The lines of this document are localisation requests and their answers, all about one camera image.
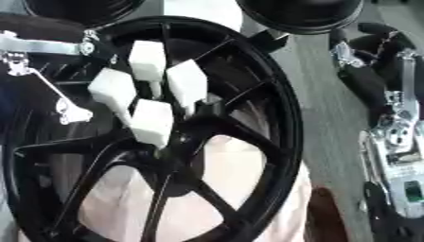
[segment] black wheel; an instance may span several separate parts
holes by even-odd
[[[195,59],[208,75],[209,92],[216,101],[199,105],[197,113],[185,119],[165,90],[176,124],[168,147],[158,153],[135,142],[105,107],[91,99],[86,88],[99,66],[50,64],[44,72],[79,105],[93,110],[95,117],[90,123],[66,127],[49,115],[22,106],[16,110],[9,123],[3,165],[9,206],[28,238],[34,242],[111,241],[82,225],[78,211],[107,171],[125,165],[139,171],[154,190],[141,241],[156,240],[165,204],[177,196],[172,190],[178,187],[203,197],[223,218],[222,224],[189,241],[253,241],[283,205],[301,161],[301,114],[285,74],[237,32],[204,21],[146,18],[107,27],[102,33],[125,58],[134,40],[160,40],[166,46],[168,66]],[[147,97],[148,89],[137,85],[139,96]],[[269,135],[240,122],[234,111],[252,116],[263,113]],[[195,158],[216,135],[245,141],[266,158],[256,188],[238,209],[202,180],[203,166],[193,164],[202,162]],[[53,181],[52,165],[77,159],[82,162],[80,176],[67,198],[61,199],[54,182],[49,182]]]

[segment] bolt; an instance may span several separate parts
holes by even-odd
[[[84,56],[89,56],[95,51],[95,45],[93,43],[84,42],[79,46],[79,51]]]
[[[114,56],[111,58],[111,64],[117,64],[117,55],[114,55]]]

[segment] black wheel rim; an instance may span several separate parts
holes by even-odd
[[[162,152],[161,159],[153,158],[152,147],[136,143],[125,129],[110,128],[88,137],[82,135],[80,138],[57,141],[44,131],[58,126],[48,121],[52,119],[23,107],[17,109],[15,118],[9,124],[3,164],[9,206],[29,239],[111,241],[81,225],[78,222],[78,209],[96,181],[117,165],[128,165],[140,173],[150,172],[157,178],[141,241],[155,241],[158,219],[167,198],[167,185],[174,179],[189,185],[211,203],[224,220],[218,227],[189,241],[252,241],[258,237],[290,193],[301,161],[301,115],[292,87],[282,70],[268,55],[260,53],[237,32],[204,21],[180,17],[146,18],[102,31],[123,53],[128,52],[129,44],[134,40],[160,39],[166,45],[168,66],[185,59],[195,59],[209,75],[211,92],[221,96],[222,101],[202,105],[198,113],[188,120],[177,120],[170,145]],[[180,49],[182,43],[201,43],[205,48],[177,51],[175,46]],[[251,81],[239,81],[241,84],[233,85],[233,77],[223,77],[222,66],[213,67],[216,65],[213,60],[225,62],[227,66],[232,66],[231,72],[238,70],[244,77],[250,77]],[[87,107],[90,105],[87,104],[90,98],[86,91],[89,81],[81,78],[91,79],[98,70],[94,64],[77,64],[49,73],[69,95],[80,95],[75,99],[81,106]],[[142,90],[146,88],[140,87],[140,90],[139,95],[143,97]],[[262,105],[272,124],[270,139],[229,116],[240,105],[257,102]],[[260,148],[267,158],[257,187],[238,210],[197,177],[191,166],[182,162],[190,161],[202,150],[205,142],[217,134],[252,144]],[[145,158],[143,163],[134,158],[134,151],[137,156]],[[42,187],[38,176],[40,173],[51,174],[46,162],[47,155],[63,153],[84,154],[84,159],[88,157],[86,160],[92,162],[85,166],[73,192],[61,203],[53,186]]]

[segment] brown object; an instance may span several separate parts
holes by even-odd
[[[345,225],[331,192],[326,188],[312,191],[306,232],[308,242],[347,242]]]

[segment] aluminum part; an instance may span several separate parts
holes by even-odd
[[[365,66],[365,63],[355,57],[354,50],[346,42],[340,42],[331,50],[331,55],[337,60],[339,68],[344,68],[345,65],[352,65],[360,68]]]

